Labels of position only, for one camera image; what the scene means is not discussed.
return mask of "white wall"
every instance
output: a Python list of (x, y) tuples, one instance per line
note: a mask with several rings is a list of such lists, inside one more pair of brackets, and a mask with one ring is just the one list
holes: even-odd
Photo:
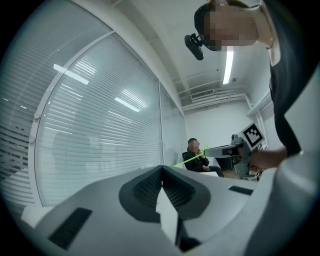
[[(261, 47), (261, 53), (255, 69), (252, 70), (252, 76), (248, 87), (248, 95), (251, 100), (256, 103), (262, 95), (268, 91), (270, 81), (270, 61), (269, 53)], [(283, 144), (280, 142), (275, 128), (274, 105), (270, 104), (262, 112), (261, 116), (265, 126), (267, 142), (270, 150), (275, 150)]]
[(181, 101), (165, 66), (135, 25), (118, 9), (112, 8), (102, 0), (72, 0), (112, 28), (142, 58), (163, 87), (169, 93), (176, 106), (182, 112)]
[(232, 134), (238, 134), (254, 120), (246, 117), (249, 107), (246, 101), (234, 101), (186, 112), (185, 127), (187, 138), (196, 138), (200, 149), (228, 145)]

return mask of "green laser line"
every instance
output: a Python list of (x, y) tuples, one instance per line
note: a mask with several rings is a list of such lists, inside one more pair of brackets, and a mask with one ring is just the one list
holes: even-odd
[(193, 160), (193, 159), (196, 159), (196, 158), (198, 158), (198, 157), (203, 156), (203, 155), (205, 154), (205, 150), (207, 150), (207, 149), (209, 149), (209, 147), (208, 147), (208, 145), (205, 145), (205, 147), (204, 147), (204, 150), (203, 150), (203, 151), (200, 149), (200, 151), (202, 152), (201, 154), (198, 154), (198, 155), (196, 155), (196, 156), (194, 156), (194, 157), (192, 157), (192, 158), (190, 158), (190, 159), (188, 159), (188, 160), (186, 160), (186, 161), (183, 161), (183, 162), (177, 163), (177, 164), (175, 164), (173, 167), (176, 167), (176, 166), (182, 165), (182, 164), (187, 163), (187, 162), (189, 162), (189, 161), (191, 161), (191, 160)]

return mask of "air vent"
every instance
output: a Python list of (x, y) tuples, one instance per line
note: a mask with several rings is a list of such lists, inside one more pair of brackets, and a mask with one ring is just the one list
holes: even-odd
[(77, 208), (48, 239), (67, 250), (91, 213), (91, 210)]
[(212, 96), (213, 94), (214, 94), (214, 90), (213, 89), (212, 90), (206, 90), (206, 91), (203, 91), (203, 92), (192, 94), (191, 95), (191, 99), (192, 100), (196, 100), (196, 99)]

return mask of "white venetian blinds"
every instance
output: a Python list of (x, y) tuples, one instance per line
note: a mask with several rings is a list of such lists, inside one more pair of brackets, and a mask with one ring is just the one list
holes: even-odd
[(44, 2), (12, 41), (0, 74), (0, 188), (11, 210), (34, 204), (28, 137), (49, 84), (83, 47), (111, 29), (68, 0)]
[(43, 206), (92, 182), (162, 163), (158, 81), (125, 46), (117, 35), (106, 37), (53, 90), (35, 144)]
[(182, 152), (187, 152), (188, 138), (184, 116), (178, 111)]
[(160, 85), (163, 164), (173, 166), (182, 162), (182, 145), (178, 109), (165, 88)]

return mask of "ceiling light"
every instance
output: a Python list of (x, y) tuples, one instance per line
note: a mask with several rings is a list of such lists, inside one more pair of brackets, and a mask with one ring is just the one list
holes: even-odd
[(64, 67), (57, 65), (57, 64), (54, 64), (54, 65), (53, 65), (53, 69), (55, 69), (55, 70), (57, 70), (57, 71), (59, 71), (59, 72), (62, 72), (62, 73), (64, 73), (65, 75), (67, 75), (68, 77), (71, 77), (71, 78), (73, 78), (73, 79), (75, 79), (75, 80), (78, 80), (79, 82), (81, 82), (81, 83), (83, 83), (83, 84), (85, 84), (85, 85), (87, 85), (87, 84), (89, 83), (88, 80), (82, 78), (80, 75), (77, 75), (77, 74), (75, 74), (75, 73), (67, 70), (67, 69), (64, 68)]
[(125, 105), (125, 106), (128, 107), (129, 109), (134, 110), (135, 112), (139, 112), (139, 111), (140, 111), (140, 110), (137, 109), (136, 107), (130, 105), (129, 103), (125, 102), (124, 100), (122, 100), (122, 99), (120, 99), (120, 98), (118, 98), (118, 97), (116, 97), (114, 100), (117, 101), (117, 102), (119, 102), (119, 103), (121, 103), (121, 104), (123, 104), (123, 105)]
[(223, 84), (228, 84), (231, 74), (231, 68), (232, 68), (232, 62), (234, 61), (234, 52), (233, 51), (227, 51), (226, 52), (226, 64), (225, 64), (225, 70), (224, 70), (224, 78), (223, 78)]

